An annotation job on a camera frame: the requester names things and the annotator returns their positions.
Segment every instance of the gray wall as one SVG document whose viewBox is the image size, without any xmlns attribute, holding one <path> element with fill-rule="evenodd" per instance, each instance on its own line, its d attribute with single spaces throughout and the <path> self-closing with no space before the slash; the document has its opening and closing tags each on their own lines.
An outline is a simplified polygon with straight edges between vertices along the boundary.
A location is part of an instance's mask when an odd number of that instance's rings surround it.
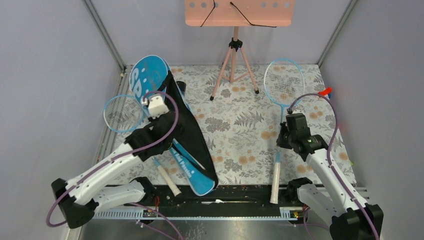
<svg viewBox="0 0 424 240">
<path fill-rule="evenodd" d="M 322 66 L 384 240 L 421 239 L 424 1 L 359 1 Z"/>
<path fill-rule="evenodd" d="M 82 1 L 1 1 L 0 239 L 61 239 L 50 183 L 93 164 L 119 73 Z"/>
<path fill-rule="evenodd" d="M 231 27 L 186 25 L 183 0 L 92 1 L 127 64 L 150 54 L 170 64 L 221 64 L 233 35 Z M 274 1 L 257 2 L 270 5 Z M 249 61 L 270 63 L 276 58 L 291 58 L 299 63 L 316 63 L 348 3 L 298 0 L 288 27 L 241 27 L 239 38 Z"/>
</svg>

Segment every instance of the racket handle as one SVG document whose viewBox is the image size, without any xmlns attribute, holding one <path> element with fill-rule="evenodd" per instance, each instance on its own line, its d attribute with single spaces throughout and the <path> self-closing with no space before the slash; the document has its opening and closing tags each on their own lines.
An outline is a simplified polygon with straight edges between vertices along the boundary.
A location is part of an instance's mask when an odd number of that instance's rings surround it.
<svg viewBox="0 0 424 240">
<path fill-rule="evenodd" d="M 272 176 L 271 199 L 269 200 L 269 202 L 272 204 L 278 204 L 278 193 L 279 193 L 279 187 L 280 187 L 280 170 L 281 170 L 280 153 L 277 152 L 277 156 L 275 157 L 275 164 L 274 164 L 274 175 Z"/>
<path fill-rule="evenodd" d="M 168 175 L 167 171 L 165 171 L 164 167 L 157 166 L 157 170 L 159 171 L 160 175 L 162 175 L 163 179 L 165 179 L 166 184 L 171 189 L 174 196 L 177 196 L 181 193 L 180 189 L 175 185 L 175 183 L 171 180 L 170 176 Z"/>
</svg>

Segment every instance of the blue badminton racket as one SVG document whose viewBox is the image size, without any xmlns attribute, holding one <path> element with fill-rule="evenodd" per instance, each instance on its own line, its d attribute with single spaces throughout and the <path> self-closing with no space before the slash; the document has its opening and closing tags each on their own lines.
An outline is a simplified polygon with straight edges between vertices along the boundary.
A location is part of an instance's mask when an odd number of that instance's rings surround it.
<svg viewBox="0 0 424 240">
<path fill-rule="evenodd" d="M 143 121 L 142 106 L 131 95 L 118 95 L 107 101 L 103 118 L 110 130 L 127 133 L 135 130 Z"/>
<path fill-rule="evenodd" d="M 266 68 L 263 86 L 268 98 L 281 107 L 280 123 L 283 122 L 284 108 L 297 97 L 305 93 L 305 77 L 301 67 L 288 58 L 278 58 Z M 270 202 L 278 204 L 278 189 L 280 183 L 280 152 L 275 156 L 274 173 Z"/>
</svg>

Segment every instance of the music stand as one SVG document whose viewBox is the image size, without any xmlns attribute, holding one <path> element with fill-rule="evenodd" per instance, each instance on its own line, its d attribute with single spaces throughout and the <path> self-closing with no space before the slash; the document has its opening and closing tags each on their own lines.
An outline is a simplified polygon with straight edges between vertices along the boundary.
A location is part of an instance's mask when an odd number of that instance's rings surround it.
<svg viewBox="0 0 424 240">
<path fill-rule="evenodd" d="M 228 52 L 222 63 L 213 93 L 210 96 L 211 101 L 214 100 L 221 78 L 225 78 L 230 83 L 233 83 L 249 74 L 255 93 L 259 93 L 246 53 L 243 49 L 243 42 L 239 40 L 239 27 L 289 26 L 292 23 L 295 2 L 296 0 L 184 0 L 185 23 L 187 25 L 193 27 L 234 27 L 231 42 L 228 44 Z M 234 78 L 236 53 L 239 49 L 246 63 L 247 72 Z M 231 74 L 228 77 L 223 74 L 231 52 Z"/>
</svg>

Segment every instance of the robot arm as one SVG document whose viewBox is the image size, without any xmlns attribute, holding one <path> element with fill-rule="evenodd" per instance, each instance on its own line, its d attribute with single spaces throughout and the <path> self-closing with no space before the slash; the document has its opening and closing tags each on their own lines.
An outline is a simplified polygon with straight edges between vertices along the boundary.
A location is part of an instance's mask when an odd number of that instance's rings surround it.
<svg viewBox="0 0 424 240">
<path fill-rule="evenodd" d="M 154 198 L 155 188 L 146 177 L 138 177 L 126 185 L 105 187 L 125 169 L 168 150 L 174 137 L 180 132 L 182 120 L 178 118 L 175 129 L 164 141 L 143 151 L 114 159 L 118 155 L 156 142 L 171 129 L 175 121 L 175 112 L 169 111 L 158 95 L 153 95 L 150 101 L 153 98 L 154 104 L 150 102 L 148 107 L 152 116 L 149 119 L 150 124 L 134 130 L 124 143 L 84 173 L 68 181 L 58 178 L 51 184 L 56 199 L 76 186 L 58 203 L 69 228 L 74 229 L 84 225 L 98 212 L 122 204 Z"/>
<path fill-rule="evenodd" d="M 349 183 L 333 158 L 331 161 L 334 164 L 330 166 L 327 158 L 327 143 L 320 135 L 311 135 L 306 117 L 302 113 L 286 116 L 286 122 L 281 124 L 277 146 L 293 149 L 322 181 L 330 198 L 319 192 L 307 178 L 290 181 L 287 197 L 304 203 L 314 210 L 330 226 L 330 233 L 334 240 L 375 239 L 364 214 L 354 200 L 357 200 L 365 209 L 380 234 L 383 222 L 382 210 L 377 204 L 368 204 L 367 200 Z M 347 193 L 342 183 L 353 193 L 353 198 Z"/>
</svg>

